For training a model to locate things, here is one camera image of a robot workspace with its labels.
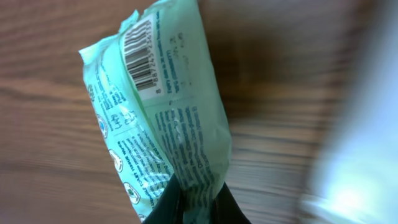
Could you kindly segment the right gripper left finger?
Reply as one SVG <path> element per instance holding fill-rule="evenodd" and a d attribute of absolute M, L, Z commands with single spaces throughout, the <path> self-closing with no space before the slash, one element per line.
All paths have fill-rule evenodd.
<path fill-rule="evenodd" d="M 173 174 L 157 205 L 142 224 L 182 224 L 183 192 Z"/>

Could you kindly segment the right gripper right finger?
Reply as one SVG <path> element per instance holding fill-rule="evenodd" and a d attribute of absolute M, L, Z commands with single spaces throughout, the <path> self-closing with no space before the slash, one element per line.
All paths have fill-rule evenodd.
<path fill-rule="evenodd" d="M 226 183 L 213 201 L 213 224 L 251 224 Z"/>

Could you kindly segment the teal snack packet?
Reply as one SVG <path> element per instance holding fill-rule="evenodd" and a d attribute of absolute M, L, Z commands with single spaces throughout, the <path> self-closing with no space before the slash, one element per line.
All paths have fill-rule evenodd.
<path fill-rule="evenodd" d="M 172 177 L 184 223 L 209 223 L 231 134 L 194 0 L 157 1 L 79 51 L 108 152 L 141 220 Z"/>

